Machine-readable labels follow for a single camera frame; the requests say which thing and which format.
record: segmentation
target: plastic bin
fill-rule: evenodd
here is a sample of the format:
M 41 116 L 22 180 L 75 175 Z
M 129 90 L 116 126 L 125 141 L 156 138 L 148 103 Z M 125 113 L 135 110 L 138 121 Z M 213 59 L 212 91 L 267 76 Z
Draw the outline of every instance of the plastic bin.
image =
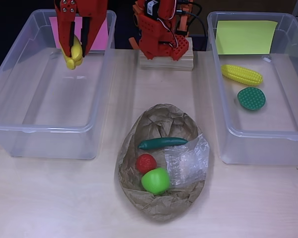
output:
M 219 56 L 215 37 L 220 20 L 278 22 L 271 53 Z M 222 160 L 228 164 L 298 165 L 298 22 L 284 13 L 212 12 L 208 26 L 208 51 L 213 51 L 217 75 L 210 88 Z M 267 103 L 261 110 L 250 112 L 240 106 L 236 96 L 246 85 L 223 79 L 220 66 L 227 63 L 263 74 L 259 88 Z
M 69 70 L 49 21 L 31 14 L 0 67 L 0 145 L 12 156 L 92 159 L 101 136 L 116 14 L 107 11 L 108 45 Z

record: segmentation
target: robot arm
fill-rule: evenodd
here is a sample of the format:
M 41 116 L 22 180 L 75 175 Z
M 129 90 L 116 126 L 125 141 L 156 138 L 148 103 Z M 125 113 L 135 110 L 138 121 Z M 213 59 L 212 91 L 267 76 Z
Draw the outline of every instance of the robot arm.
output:
M 78 13 L 82 16 L 80 41 L 85 57 L 106 18 L 107 0 L 54 0 L 54 5 L 59 41 L 67 57 L 71 57 L 71 47 L 74 44 L 75 15 Z
M 184 36 L 176 35 L 176 0 L 138 0 L 134 6 L 142 31 L 139 48 L 149 59 L 169 56 L 179 60 L 189 49 Z

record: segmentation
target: pink paper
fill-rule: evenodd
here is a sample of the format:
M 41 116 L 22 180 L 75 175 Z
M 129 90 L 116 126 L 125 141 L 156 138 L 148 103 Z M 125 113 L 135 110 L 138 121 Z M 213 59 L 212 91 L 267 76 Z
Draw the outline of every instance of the pink paper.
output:
M 54 41 L 56 48 L 61 48 L 60 42 L 59 42 L 59 31 L 58 31 L 58 20 L 56 16 L 49 17 Z M 82 17 L 77 16 L 75 17 L 75 35 L 80 39 L 80 30 L 82 26 Z M 108 30 L 107 30 L 107 19 L 105 19 L 104 23 L 100 27 L 100 30 L 98 32 L 98 35 L 96 36 L 96 39 L 91 47 L 91 50 L 105 50 L 107 47 L 108 42 Z

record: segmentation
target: dark background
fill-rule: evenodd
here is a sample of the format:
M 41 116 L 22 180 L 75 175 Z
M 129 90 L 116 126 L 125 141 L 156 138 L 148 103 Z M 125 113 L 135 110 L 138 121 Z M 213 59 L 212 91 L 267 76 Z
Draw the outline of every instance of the dark background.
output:
M 138 29 L 133 22 L 132 5 L 135 0 L 108 1 L 108 9 L 117 14 L 115 46 L 118 49 L 130 49 L 128 39 L 139 38 Z M 296 0 L 195 0 L 195 2 L 203 7 L 201 17 L 206 25 L 208 13 L 214 10 L 292 13 Z M 53 0 L 0 0 L 0 65 L 31 12 L 47 8 L 54 8 Z M 198 21 L 192 25 L 190 33 L 202 34 Z M 194 39 L 195 46 L 201 42 L 199 38 Z

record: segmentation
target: yellow corn cob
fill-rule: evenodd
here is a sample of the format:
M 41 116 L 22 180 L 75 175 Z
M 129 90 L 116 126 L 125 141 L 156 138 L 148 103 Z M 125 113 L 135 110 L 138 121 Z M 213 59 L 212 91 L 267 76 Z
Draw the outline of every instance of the yellow corn cob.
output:
M 263 82 L 260 73 L 241 66 L 224 64 L 221 66 L 221 71 L 225 77 L 249 86 L 257 86 Z

